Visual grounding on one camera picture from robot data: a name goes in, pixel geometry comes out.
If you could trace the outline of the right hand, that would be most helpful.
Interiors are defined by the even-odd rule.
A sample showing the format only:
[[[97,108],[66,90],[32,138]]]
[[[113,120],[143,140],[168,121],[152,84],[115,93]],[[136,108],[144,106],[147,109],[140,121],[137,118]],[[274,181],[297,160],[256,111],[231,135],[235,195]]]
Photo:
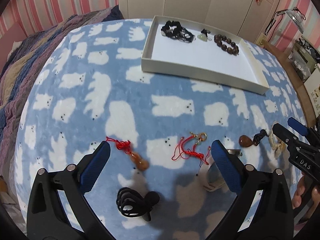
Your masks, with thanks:
[[[298,208],[301,205],[302,195],[305,191],[306,191],[305,174],[302,173],[302,177],[300,178],[300,180],[297,184],[297,189],[296,189],[295,194],[293,195],[293,198],[292,198],[292,208],[293,209]],[[308,218],[311,217],[311,215],[317,209],[317,206],[319,204],[319,200],[320,200],[319,187],[316,186],[313,188],[311,197],[312,197],[313,205],[312,205],[312,207],[310,207],[310,209],[308,210],[308,212],[305,215]]]

